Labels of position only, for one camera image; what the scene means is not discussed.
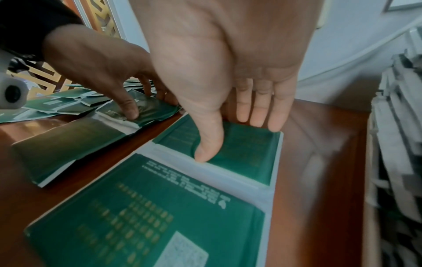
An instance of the wooden desk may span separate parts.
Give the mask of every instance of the wooden desk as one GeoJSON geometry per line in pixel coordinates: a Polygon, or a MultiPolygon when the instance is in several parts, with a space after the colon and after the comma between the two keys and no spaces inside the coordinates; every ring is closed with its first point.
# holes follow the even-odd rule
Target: wooden desk
{"type": "MultiPolygon", "coordinates": [[[[45,188],[6,163],[10,143],[71,121],[62,116],[0,125],[0,262],[42,266],[23,229],[180,115],[141,130],[72,165],[45,188]]],[[[360,266],[367,113],[296,101],[283,128],[267,267],[360,266]]]]}

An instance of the gold decorative pattern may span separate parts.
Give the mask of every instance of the gold decorative pattern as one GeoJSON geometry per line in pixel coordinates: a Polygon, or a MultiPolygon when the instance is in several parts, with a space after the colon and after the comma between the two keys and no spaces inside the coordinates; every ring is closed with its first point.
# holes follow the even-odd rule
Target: gold decorative pattern
{"type": "Polygon", "coordinates": [[[83,0],[94,16],[93,19],[97,29],[101,29],[105,35],[120,38],[116,23],[106,0],[83,0]]]}
{"type": "Polygon", "coordinates": [[[45,62],[29,62],[28,67],[29,71],[26,73],[7,71],[7,74],[13,77],[29,80],[40,87],[32,87],[27,99],[32,99],[39,95],[51,95],[55,92],[66,91],[69,89],[69,86],[66,86],[66,84],[72,83],[71,80],[64,78],[45,62]]]}

